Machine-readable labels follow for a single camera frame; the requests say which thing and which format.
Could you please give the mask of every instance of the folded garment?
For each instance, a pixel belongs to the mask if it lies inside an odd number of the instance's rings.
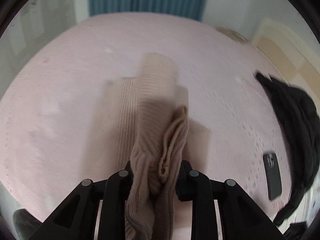
[[[270,92],[271,102],[290,145],[292,189],[288,203],[278,212],[274,223],[279,226],[299,206],[319,170],[320,120],[308,94],[296,87],[257,72],[257,80]]]
[[[114,86],[109,159],[118,169],[130,159],[134,175],[125,210],[127,239],[172,237],[174,189],[188,135],[188,110],[176,107],[176,80],[174,62],[149,53],[137,78]]]

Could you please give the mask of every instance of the pink surface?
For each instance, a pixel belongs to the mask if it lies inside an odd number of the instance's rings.
[[[250,44],[240,45],[199,22],[151,13],[90,18],[38,52],[0,102],[0,180],[34,216],[44,220],[84,178],[106,179],[104,145],[89,137],[109,80],[135,76],[142,56],[173,59],[188,89],[190,153],[210,179],[235,179],[272,217],[291,187],[283,136],[253,72],[277,76]],[[262,154],[278,157],[283,193],[268,200]],[[96,169],[87,169],[96,162]],[[176,203],[175,238],[190,231],[191,203]]]

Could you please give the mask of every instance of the pink tablecloth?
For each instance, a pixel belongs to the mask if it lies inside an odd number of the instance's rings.
[[[289,197],[288,158],[272,106],[253,76],[256,69],[277,76],[274,67],[252,45],[207,25],[151,13],[90,18],[21,70],[0,102],[5,187],[44,220],[82,179],[106,179],[107,142],[98,133],[106,122],[104,88],[109,80],[135,76],[146,52],[163,54],[179,68],[191,118],[184,158],[210,179],[235,179],[267,215],[275,215]],[[93,136],[98,150],[92,150]],[[283,185],[274,201],[268,200],[262,162],[266,150],[277,154]],[[190,203],[177,203],[175,236],[190,226]]]

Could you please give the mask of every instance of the beige fabric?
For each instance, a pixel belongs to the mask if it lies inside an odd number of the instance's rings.
[[[108,166],[123,169],[130,156],[134,174],[127,239],[172,237],[174,188],[188,135],[188,110],[175,109],[176,80],[172,60],[148,53],[138,78],[117,82],[109,96],[114,119],[107,133],[113,155]]]

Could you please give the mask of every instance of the gray floor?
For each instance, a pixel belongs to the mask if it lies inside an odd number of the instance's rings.
[[[10,195],[7,189],[0,182],[0,214],[16,239],[19,238],[13,225],[12,216],[17,209],[21,208],[23,207]]]

